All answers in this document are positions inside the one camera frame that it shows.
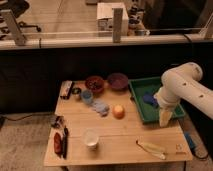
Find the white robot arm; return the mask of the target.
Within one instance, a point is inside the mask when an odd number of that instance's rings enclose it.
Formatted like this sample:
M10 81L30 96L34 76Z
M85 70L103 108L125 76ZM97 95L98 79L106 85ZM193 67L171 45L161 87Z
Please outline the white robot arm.
M194 62L182 64L163 73L162 86L154 94L160 107L159 125L161 127L168 125L173 111L182 99L213 120L213 90L200 83L202 77L202 68Z

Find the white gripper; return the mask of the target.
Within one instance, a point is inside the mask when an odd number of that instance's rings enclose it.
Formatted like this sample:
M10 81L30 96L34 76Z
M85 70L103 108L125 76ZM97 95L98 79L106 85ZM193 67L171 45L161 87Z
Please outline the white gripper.
M179 98L164 86L159 88L154 94L154 98L161 108L159 110L159 124L161 127L166 127L173 114L171 110L174 110L179 104Z

